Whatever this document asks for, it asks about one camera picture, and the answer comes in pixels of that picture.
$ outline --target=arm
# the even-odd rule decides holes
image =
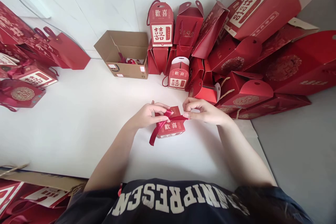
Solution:
[[[183,109],[183,116],[187,118],[217,125],[225,161],[240,185],[277,186],[266,165],[231,117],[207,101],[196,98],[187,98]],[[192,109],[198,109],[200,113],[191,112]]]
[[[169,109],[161,103],[146,104],[121,128],[112,145],[93,171],[84,191],[111,188],[122,182],[134,136],[138,129],[168,120],[163,114]],[[161,116],[152,117],[152,112]]]

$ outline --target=rope handle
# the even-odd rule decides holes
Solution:
[[[167,86],[169,85],[169,83],[167,83],[167,86],[165,86],[165,85],[163,84],[163,81],[164,81],[167,77],[168,77],[168,75],[166,75],[166,76],[163,78],[163,80],[162,80],[162,86],[164,86],[164,87],[167,87]]]
[[[234,91],[234,89],[231,89],[231,90],[227,91],[225,94],[223,94],[223,95],[219,98],[219,100],[221,100],[224,96],[226,96],[227,94],[229,94],[229,93],[231,93],[231,92],[233,92],[233,91]]]
[[[8,170],[8,171],[5,171],[5,172],[3,172],[3,173],[0,174],[0,177],[3,176],[3,175],[5,175],[5,174],[7,174],[7,173],[14,172],[14,171],[16,171],[16,170],[25,168],[25,167],[28,166],[28,165],[29,165],[29,164],[24,164],[24,165],[22,165],[22,166],[18,166],[18,167],[15,167],[15,168],[13,168],[13,169],[10,169],[10,170]]]
[[[55,69],[55,68],[53,68],[53,67],[49,67],[49,68],[51,68],[52,70],[54,70],[54,71],[55,71],[55,74],[56,74],[56,76],[59,76],[59,75],[58,75],[58,72],[56,71],[56,69]]]
[[[239,112],[240,112],[241,110],[242,110],[242,109],[238,109],[238,110],[237,110],[236,120],[238,119],[238,117],[239,117]]]
[[[147,26],[149,26],[149,12],[151,11],[150,9],[152,8],[152,6],[153,6],[156,2],[160,2],[160,0],[154,0],[154,2],[152,2],[152,4],[151,4],[150,7],[149,7],[148,14],[147,14]]]
[[[15,108],[13,108],[13,107],[11,107],[11,106],[8,106],[8,105],[6,105],[6,104],[3,104],[3,103],[0,103],[0,106],[4,106],[4,107],[6,107],[6,108],[8,108],[10,111],[12,111],[12,112],[16,112],[17,110],[15,109]]]
[[[222,82],[222,84],[220,85],[221,87],[224,85],[224,83],[227,81],[227,80],[229,80],[231,77],[226,77],[224,80],[223,80],[223,82]]]
[[[180,48],[180,51],[181,52],[186,52],[186,51],[189,51],[189,49],[192,47],[192,45],[193,45],[193,43],[194,43],[194,39],[195,39],[195,33],[196,33],[196,29],[197,29],[197,22],[195,23],[195,28],[194,28],[194,31],[193,31],[193,35],[192,35],[192,40],[191,40],[191,46],[189,46],[188,47],[188,49],[187,50],[185,50],[185,51],[183,51],[182,50],[182,48],[181,48],[181,39],[182,39],[182,37],[183,37],[183,20],[181,20],[181,31],[182,31],[182,35],[180,36],[180,39],[178,40],[178,46],[179,46],[179,48]]]

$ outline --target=brown cardboard box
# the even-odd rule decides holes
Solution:
[[[8,169],[0,168],[0,174],[8,171]],[[67,192],[73,192],[84,186],[87,179],[66,177],[48,173],[38,173],[35,171],[16,170],[1,176],[1,179],[25,182],[44,187],[52,187]]]
[[[107,30],[94,47],[114,76],[147,79],[147,33]],[[124,58],[143,59],[144,63],[143,65],[120,63],[119,53]]]

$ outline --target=white cord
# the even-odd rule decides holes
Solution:
[[[67,34],[66,32],[62,31],[60,28],[57,28],[56,26],[48,23],[47,21],[43,20],[39,15],[37,15],[32,9],[30,9],[22,0],[19,0],[23,6],[25,6],[28,10],[30,10],[35,16],[37,16],[39,19],[41,19],[44,23],[47,23],[48,25],[54,27],[55,29],[59,30],[60,32],[64,33],[68,38],[70,38],[73,42],[75,42],[75,44],[77,44],[83,51],[85,51],[80,44],[77,42],[77,40],[75,40],[74,38],[72,38],[69,34]]]

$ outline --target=round emblem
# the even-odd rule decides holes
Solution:
[[[258,114],[258,113],[250,113],[250,114],[241,115],[241,116],[239,116],[239,118],[242,118],[242,119],[252,119],[252,118],[256,118],[258,116],[260,116],[260,114]]]
[[[236,104],[236,105],[247,105],[247,104],[255,103],[258,100],[259,100],[258,96],[243,96],[243,97],[239,97],[236,100],[234,100],[233,104]]]
[[[31,100],[35,96],[35,93],[30,88],[17,87],[11,92],[11,95],[13,99],[15,100],[27,101],[27,100]]]
[[[226,114],[229,114],[234,111],[234,109],[231,107],[221,107],[220,110],[222,110]]]
[[[221,69],[222,71],[239,71],[244,64],[244,58],[242,57],[236,57],[236,58],[232,58],[229,59],[228,61],[224,62],[224,64],[222,65]]]
[[[301,63],[297,55],[282,56],[269,65],[266,77],[271,81],[284,81],[298,72]]]

